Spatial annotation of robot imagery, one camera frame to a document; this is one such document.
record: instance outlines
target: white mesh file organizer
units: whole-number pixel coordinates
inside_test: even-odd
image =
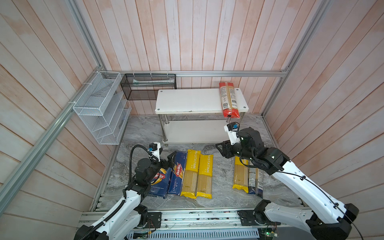
[[[119,144],[131,112],[123,92],[114,94],[120,82],[120,73],[99,72],[73,107],[99,144]]]

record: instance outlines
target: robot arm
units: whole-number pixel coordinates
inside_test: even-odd
[[[330,196],[279,149],[265,148],[258,131],[250,127],[239,130],[239,127],[236,122],[224,126],[230,140],[216,144],[220,153],[226,158],[237,156],[251,161],[253,165],[246,166],[257,167],[274,176],[312,208],[312,211],[297,210],[262,200],[254,211],[239,211],[240,217],[247,218],[249,225],[282,222],[308,231],[318,240],[346,239],[359,213],[358,208]]]
[[[126,235],[135,227],[145,227],[147,224],[147,207],[140,203],[148,195],[151,189],[151,180],[161,168],[173,167],[173,152],[168,156],[168,161],[160,158],[162,148],[159,142],[149,145],[149,149],[141,145],[136,147],[145,149],[149,158],[140,159],[135,168],[136,175],[123,189],[120,200],[98,221],[90,227],[83,225],[76,232],[74,240],[108,240],[125,239]]]

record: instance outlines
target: red pasta package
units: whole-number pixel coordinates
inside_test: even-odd
[[[240,118],[233,83],[219,83],[224,117]]]

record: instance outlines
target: lower shelf board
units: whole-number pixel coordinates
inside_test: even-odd
[[[220,143],[229,140],[226,120],[181,120],[164,124],[166,143]]]

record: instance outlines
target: shelf top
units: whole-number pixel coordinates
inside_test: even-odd
[[[235,96],[239,112],[248,112],[249,108],[240,88],[235,88]],[[218,88],[159,90],[155,113],[222,113],[220,90]]]

